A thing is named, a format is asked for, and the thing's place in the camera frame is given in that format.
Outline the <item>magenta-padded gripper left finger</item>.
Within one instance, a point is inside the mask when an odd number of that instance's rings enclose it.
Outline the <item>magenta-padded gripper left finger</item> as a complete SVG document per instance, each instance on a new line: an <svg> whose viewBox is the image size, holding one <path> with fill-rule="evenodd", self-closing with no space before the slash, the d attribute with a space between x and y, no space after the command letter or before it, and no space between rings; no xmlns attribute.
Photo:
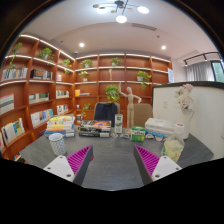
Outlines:
<svg viewBox="0 0 224 224"><path fill-rule="evenodd" d="M92 159L93 146L89 145L68 156L56 157L44 170L81 186Z"/></svg>

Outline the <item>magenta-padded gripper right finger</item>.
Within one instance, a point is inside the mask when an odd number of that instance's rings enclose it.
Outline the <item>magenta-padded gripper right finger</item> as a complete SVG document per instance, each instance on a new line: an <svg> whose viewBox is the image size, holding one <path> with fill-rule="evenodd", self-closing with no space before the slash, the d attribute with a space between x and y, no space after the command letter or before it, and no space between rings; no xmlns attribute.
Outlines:
<svg viewBox="0 0 224 224"><path fill-rule="evenodd" d="M168 156L159 157L138 145L134 146L133 154L144 185L181 170L181 167Z"/></svg>

